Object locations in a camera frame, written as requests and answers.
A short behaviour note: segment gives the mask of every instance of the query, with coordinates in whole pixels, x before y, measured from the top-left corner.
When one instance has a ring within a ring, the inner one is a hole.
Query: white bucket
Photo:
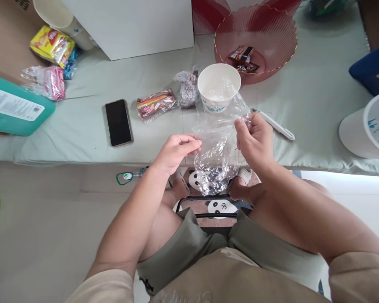
[[[206,112],[224,111],[241,86],[239,72],[225,63],[209,65],[198,78],[198,90]]]
[[[354,154],[379,159],[379,95],[340,124],[341,142]]]
[[[34,0],[34,7],[43,21],[70,36],[82,50],[94,47],[90,35],[61,0]]]

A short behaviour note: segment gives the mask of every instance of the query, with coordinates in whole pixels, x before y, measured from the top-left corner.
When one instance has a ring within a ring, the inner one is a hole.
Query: knee
[[[327,196],[332,197],[331,193],[323,185],[321,185],[321,184],[319,184],[317,182],[311,181],[311,180],[305,180],[305,179],[303,179],[303,181],[305,181],[306,183],[310,184],[315,189],[318,189],[319,191],[321,191],[322,193],[326,194]]]

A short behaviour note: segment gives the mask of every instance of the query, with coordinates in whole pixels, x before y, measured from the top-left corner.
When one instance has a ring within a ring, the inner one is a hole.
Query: red plastic basket
[[[240,71],[242,85],[259,83],[278,72],[294,55],[298,40],[292,17],[268,5],[240,8],[227,16],[215,32],[215,60],[234,65],[228,59],[239,45],[255,49],[251,62],[260,66],[255,73]]]

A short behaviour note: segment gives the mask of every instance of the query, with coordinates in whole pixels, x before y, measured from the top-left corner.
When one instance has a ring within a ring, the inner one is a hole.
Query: shorts
[[[172,238],[137,265],[140,279],[150,296],[157,294],[203,256],[224,247],[235,248],[260,267],[318,291],[325,265],[323,257],[283,241],[253,222],[242,210],[239,210],[237,223],[227,237],[205,233],[190,208],[177,214],[184,220]]]

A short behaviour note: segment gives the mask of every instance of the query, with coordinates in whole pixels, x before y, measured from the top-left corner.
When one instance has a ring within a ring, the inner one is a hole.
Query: hand
[[[182,159],[201,150],[201,140],[194,135],[171,135],[164,143],[153,165],[168,176],[174,174]]]
[[[235,121],[237,148],[248,165],[259,170],[275,163],[272,156],[272,126],[258,112],[251,114],[251,129],[242,119]]]

